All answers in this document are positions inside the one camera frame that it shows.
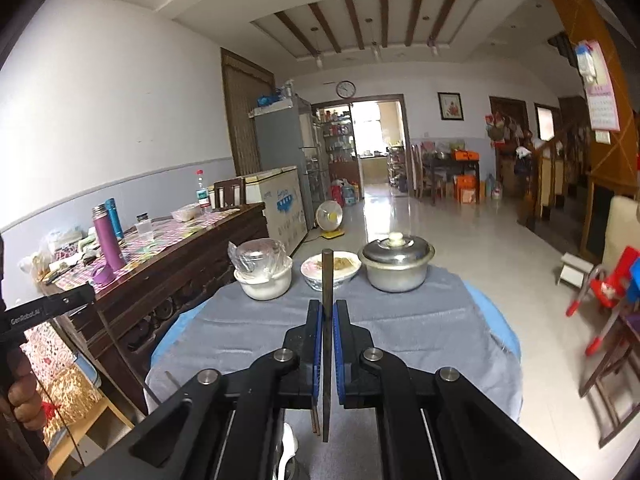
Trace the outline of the person's left hand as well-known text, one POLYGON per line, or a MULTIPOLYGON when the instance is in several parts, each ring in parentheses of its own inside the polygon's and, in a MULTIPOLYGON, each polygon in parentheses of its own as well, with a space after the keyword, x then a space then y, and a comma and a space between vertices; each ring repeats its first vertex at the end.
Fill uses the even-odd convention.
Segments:
POLYGON ((37 377, 32 372, 32 364, 21 348, 8 354, 14 382, 6 396, 1 398, 1 411, 6 416, 13 415, 29 431, 41 431, 46 424, 46 414, 41 396, 37 391, 37 377))

